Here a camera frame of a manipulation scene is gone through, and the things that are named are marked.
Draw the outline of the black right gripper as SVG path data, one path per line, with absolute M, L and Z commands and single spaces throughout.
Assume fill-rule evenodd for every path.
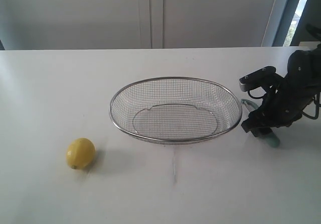
M 285 77 L 277 88 L 266 93 L 259 109 L 248 112 L 248 118 L 241 127 L 254 137 L 267 136 L 272 133 L 271 128 L 289 127 L 299 120 L 304 115 L 305 107 L 312 101 L 311 81 Z

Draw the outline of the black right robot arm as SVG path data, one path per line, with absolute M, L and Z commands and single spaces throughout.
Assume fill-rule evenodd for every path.
M 262 88 L 261 106 L 249 113 L 241 124 L 254 136 L 269 134 L 272 128 L 289 127 L 305 116 L 317 119 L 320 109 L 320 47 L 296 50 L 282 77 L 273 66 L 266 66 L 239 79 L 243 92 Z

